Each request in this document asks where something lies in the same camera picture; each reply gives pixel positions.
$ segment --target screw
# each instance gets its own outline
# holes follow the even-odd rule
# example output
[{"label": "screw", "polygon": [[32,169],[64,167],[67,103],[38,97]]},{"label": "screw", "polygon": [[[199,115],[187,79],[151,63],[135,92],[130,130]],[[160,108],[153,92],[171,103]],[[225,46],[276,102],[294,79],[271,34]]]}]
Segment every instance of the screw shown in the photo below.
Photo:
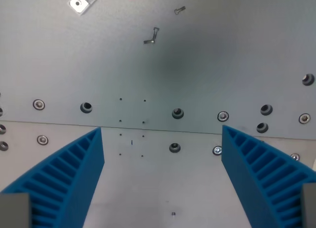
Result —
[{"label": "screw", "polygon": [[157,37],[157,33],[159,31],[159,28],[158,27],[154,27],[154,35],[153,35],[153,38],[152,39],[149,39],[149,40],[145,40],[144,41],[144,44],[155,44],[155,40],[156,40],[156,37]]},{"label": "screw", "polygon": [[221,155],[222,154],[222,147],[221,146],[216,146],[213,148],[213,154],[214,155]]},{"label": "screw", "polygon": [[48,144],[48,138],[44,135],[39,135],[37,138],[37,141],[38,141],[38,144],[43,145],[43,146]]},{"label": "screw", "polygon": [[182,12],[184,9],[186,9],[186,7],[185,7],[185,6],[183,6],[183,7],[179,8],[179,9],[175,9],[175,10],[174,10],[174,13],[175,13],[176,15],[178,15],[178,14],[179,14],[179,12]]},{"label": "screw", "polygon": [[154,27],[154,36],[153,36],[153,40],[155,40],[155,39],[156,39],[158,31],[159,31],[159,28],[158,28],[158,27]]},{"label": "screw", "polygon": [[229,118],[229,114],[226,111],[221,111],[217,115],[217,119],[221,122],[225,122]]},{"label": "screw", "polygon": [[301,124],[305,124],[311,120],[311,116],[309,114],[305,113],[305,114],[300,115],[298,120]]},{"label": "screw", "polygon": [[153,39],[145,40],[144,44],[155,44],[155,41]]},{"label": "screw", "polygon": [[291,157],[294,159],[294,160],[300,160],[300,155],[298,155],[297,153],[293,153],[291,155]]},{"label": "screw", "polygon": [[45,108],[45,103],[44,101],[37,99],[33,101],[33,107],[38,111],[42,111]]}]

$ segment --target bolt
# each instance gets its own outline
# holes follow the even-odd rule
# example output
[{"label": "bolt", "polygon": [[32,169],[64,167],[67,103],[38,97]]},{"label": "bolt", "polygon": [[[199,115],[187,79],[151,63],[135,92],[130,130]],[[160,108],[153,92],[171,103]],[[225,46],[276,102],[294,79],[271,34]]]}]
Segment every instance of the bolt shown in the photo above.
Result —
[{"label": "bolt", "polygon": [[213,148],[213,154],[214,155],[220,155],[222,154],[222,147],[221,146],[216,146]]},{"label": "bolt", "polygon": [[45,108],[45,103],[44,101],[42,100],[34,100],[33,101],[33,107],[38,110],[38,111],[41,111],[41,110],[44,110]]},{"label": "bolt", "polygon": [[311,116],[309,114],[302,114],[298,120],[301,124],[305,124],[311,120]]},{"label": "bolt", "polygon": [[153,40],[155,40],[155,39],[156,39],[158,31],[159,31],[159,28],[158,28],[158,27],[154,27],[154,36],[153,36]]},{"label": "bolt", "polygon": [[181,113],[181,109],[179,109],[179,108],[174,109],[174,113],[175,114],[180,114]]},{"label": "bolt", "polygon": [[221,111],[217,115],[217,119],[221,122],[225,122],[229,118],[229,114],[226,111]]},{"label": "bolt", "polygon": [[37,138],[37,141],[38,141],[38,144],[43,145],[43,146],[48,144],[48,138],[44,135],[39,135]]},{"label": "bolt", "polygon": [[297,153],[293,153],[291,155],[291,157],[294,159],[294,160],[300,160],[300,155],[298,155]]},{"label": "bolt", "polygon": [[175,13],[176,15],[178,15],[178,14],[179,14],[179,12],[182,12],[184,9],[186,9],[186,7],[185,7],[185,6],[183,6],[183,7],[179,8],[179,9],[175,9],[175,10],[174,10],[174,13]]}]

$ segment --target countersunk hole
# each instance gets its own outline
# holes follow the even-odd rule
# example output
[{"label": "countersunk hole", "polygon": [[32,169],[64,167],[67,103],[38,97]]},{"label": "countersunk hole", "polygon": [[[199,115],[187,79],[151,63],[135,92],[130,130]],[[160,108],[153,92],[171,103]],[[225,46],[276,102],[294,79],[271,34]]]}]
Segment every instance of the countersunk hole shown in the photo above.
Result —
[{"label": "countersunk hole", "polygon": [[303,79],[302,79],[302,83],[305,85],[305,86],[310,86],[314,83],[315,81],[315,77],[313,74],[306,74]]},{"label": "countersunk hole", "polygon": [[260,109],[260,113],[261,113],[262,115],[269,115],[269,114],[272,113],[272,111],[273,111],[273,108],[272,108],[271,105],[264,105],[264,106],[261,107],[261,109]]},{"label": "countersunk hole", "polygon": [[0,124],[0,134],[6,133],[6,127],[3,124]]},{"label": "countersunk hole", "polygon": [[92,105],[88,102],[84,102],[80,105],[80,110],[85,113],[88,114],[92,111]]},{"label": "countersunk hole", "polygon": [[258,133],[265,133],[269,129],[268,125],[266,123],[259,123],[257,126],[257,132]]},{"label": "countersunk hole", "polygon": [[0,151],[5,152],[5,151],[8,150],[8,149],[9,149],[8,143],[1,141],[1,142],[0,142]]}]

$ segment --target screw head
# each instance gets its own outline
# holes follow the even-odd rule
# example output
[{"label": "screw head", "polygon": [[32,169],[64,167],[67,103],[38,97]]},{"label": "screw head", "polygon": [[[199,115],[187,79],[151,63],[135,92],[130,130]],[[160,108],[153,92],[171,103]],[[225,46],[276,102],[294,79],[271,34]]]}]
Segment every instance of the screw head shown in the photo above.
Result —
[{"label": "screw head", "polygon": [[297,153],[293,153],[291,155],[291,157],[294,159],[294,160],[300,160],[300,155],[298,155]]},{"label": "screw head", "polygon": [[33,101],[33,107],[38,111],[42,111],[45,108],[45,103],[44,101],[37,99]]},{"label": "screw head", "polygon": [[226,111],[221,111],[217,115],[217,119],[221,122],[225,122],[226,120],[228,120],[228,118],[229,114]]},{"label": "screw head", "polygon": [[305,114],[301,114],[298,121],[301,123],[301,124],[305,124],[305,123],[308,123],[309,121],[311,120],[311,116],[307,113]]},{"label": "screw head", "polygon": [[176,108],[176,109],[173,110],[173,112],[174,112],[175,114],[180,114],[180,113],[181,113],[181,109]]},{"label": "screw head", "polygon": [[175,119],[180,119],[184,116],[184,111],[181,108],[175,108],[172,111],[172,117]]},{"label": "screw head", "polygon": [[221,155],[222,154],[222,147],[221,146],[216,146],[213,148],[213,154],[214,155]]},{"label": "screw head", "polygon": [[39,135],[37,138],[38,144],[45,146],[48,144],[48,138],[44,135]]}]

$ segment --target small hole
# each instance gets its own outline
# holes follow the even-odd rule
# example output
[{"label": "small hole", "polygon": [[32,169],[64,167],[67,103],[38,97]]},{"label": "small hole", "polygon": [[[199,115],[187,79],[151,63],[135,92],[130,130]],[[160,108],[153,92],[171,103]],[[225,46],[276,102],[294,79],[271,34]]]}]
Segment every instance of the small hole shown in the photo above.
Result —
[{"label": "small hole", "polygon": [[269,129],[268,125],[266,123],[259,123],[257,126],[257,132],[258,133],[265,133]]}]

